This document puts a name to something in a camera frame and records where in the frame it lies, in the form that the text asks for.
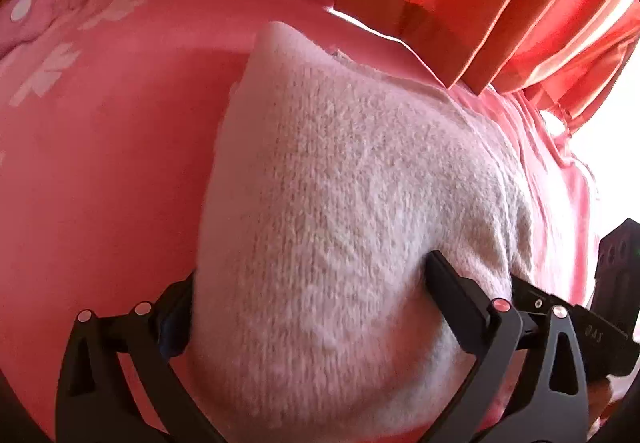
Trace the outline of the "person's hand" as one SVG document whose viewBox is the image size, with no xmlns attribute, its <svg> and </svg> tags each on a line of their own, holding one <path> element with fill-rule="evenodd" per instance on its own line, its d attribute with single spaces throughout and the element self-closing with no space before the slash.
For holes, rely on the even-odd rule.
<svg viewBox="0 0 640 443">
<path fill-rule="evenodd" d="M 611 402 L 613 389 L 608 378 L 590 382 L 588 393 L 588 439 L 600 428 L 600 418 Z"/>
</svg>

